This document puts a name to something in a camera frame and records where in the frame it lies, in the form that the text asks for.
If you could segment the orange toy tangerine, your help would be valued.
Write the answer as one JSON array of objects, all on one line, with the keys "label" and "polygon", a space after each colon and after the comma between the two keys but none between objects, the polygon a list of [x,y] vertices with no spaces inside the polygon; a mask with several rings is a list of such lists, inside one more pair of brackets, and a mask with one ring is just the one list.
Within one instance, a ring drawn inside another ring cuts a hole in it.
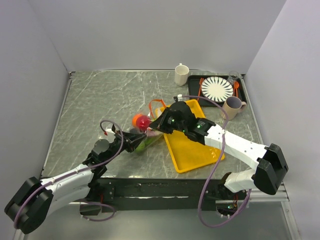
[{"label": "orange toy tangerine", "polygon": [[134,128],[139,127],[139,125],[138,125],[138,119],[139,119],[141,116],[142,116],[142,114],[141,114],[141,113],[138,113],[138,114],[136,114],[136,115],[132,118],[131,123],[132,123],[132,126],[133,126]]}]

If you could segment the clear zip top bag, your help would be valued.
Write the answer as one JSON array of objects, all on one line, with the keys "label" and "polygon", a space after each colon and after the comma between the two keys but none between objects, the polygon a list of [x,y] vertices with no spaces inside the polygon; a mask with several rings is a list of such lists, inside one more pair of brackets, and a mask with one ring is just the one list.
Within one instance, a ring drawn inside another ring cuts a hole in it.
[{"label": "clear zip top bag", "polygon": [[132,127],[129,132],[135,134],[146,134],[145,139],[134,150],[135,153],[142,153],[163,136],[163,133],[160,131],[150,128],[150,124],[157,119],[156,113],[159,111],[159,108],[165,106],[163,99],[152,99],[132,118]]}]

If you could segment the red toy apple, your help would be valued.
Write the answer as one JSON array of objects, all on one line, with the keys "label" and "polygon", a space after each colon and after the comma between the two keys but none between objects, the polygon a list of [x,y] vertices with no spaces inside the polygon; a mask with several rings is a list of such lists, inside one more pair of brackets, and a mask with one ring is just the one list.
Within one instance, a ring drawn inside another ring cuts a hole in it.
[{"label": "red toy apple", "polygon": [[146,116],[146,115],[142,115],[139,119],[138,119],[138,129],[141,131],[141,132],[145,132],[147,129],[148,129],[148,127],[149,127],[149,125],[150,125],[150,123],[151,123],[152,121],[150,120],[150,118],[148,117],[148,116]]}]

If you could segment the bumpy green toy fruit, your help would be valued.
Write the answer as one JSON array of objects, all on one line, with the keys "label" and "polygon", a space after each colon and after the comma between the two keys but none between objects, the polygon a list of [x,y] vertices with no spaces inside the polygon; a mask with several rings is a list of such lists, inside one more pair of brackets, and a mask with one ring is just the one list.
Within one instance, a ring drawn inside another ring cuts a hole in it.
[{"label": "bumpy green toy fruit", "polygon": [[145,150],[146,144],[144,142],[140,143],[138,147],[135,149],[136,153],[141,153]]}]

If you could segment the green toy starfruit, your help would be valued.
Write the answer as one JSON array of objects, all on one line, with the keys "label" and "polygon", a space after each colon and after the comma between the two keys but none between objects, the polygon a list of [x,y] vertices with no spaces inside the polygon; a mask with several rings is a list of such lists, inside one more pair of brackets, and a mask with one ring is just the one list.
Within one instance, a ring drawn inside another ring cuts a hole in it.
[{"label": "green toy starfruit", "polygon": [[153,135],[153,136],[148,136],[145,141],[145,147],[148,148],[150,145],[154,144],[156,141],[158,141],[163,135],[159,134],[159,135]]}]

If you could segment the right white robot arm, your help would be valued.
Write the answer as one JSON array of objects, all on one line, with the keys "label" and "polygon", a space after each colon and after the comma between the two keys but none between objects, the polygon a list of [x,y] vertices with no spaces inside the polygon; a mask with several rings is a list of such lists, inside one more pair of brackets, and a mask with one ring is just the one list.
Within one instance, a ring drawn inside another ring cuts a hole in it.
[{"label": "right white robot arm", "polygon": [[232,198],[237,192],[257,188],[265,194],[275,195],[289,167],[282,149],[254,143],[235,135],[203,117],[196,117],[184,101],[166,107],[150,128],[164,134],[182,132],[189,140],[204,146],[224,150],[242,161],[249,170],[227,173],[219,186],[219,195]]}]

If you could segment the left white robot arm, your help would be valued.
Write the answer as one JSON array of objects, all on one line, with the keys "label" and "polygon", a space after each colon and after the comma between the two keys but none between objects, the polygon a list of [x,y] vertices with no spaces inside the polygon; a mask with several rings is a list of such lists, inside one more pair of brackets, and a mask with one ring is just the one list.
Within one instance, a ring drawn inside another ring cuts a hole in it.
[{"label": "left white robot arm", "polygon": [[95,200],[100,189],[94,184],[107,171],[106,165],[123,151],[133,152],[146,137],[145,133],[117,131],[113,142],[98,140],[74,169],[42,180],[28,178],[4,208],[5,214],[17,230],[29,234],[65,205],[85,198]]}]

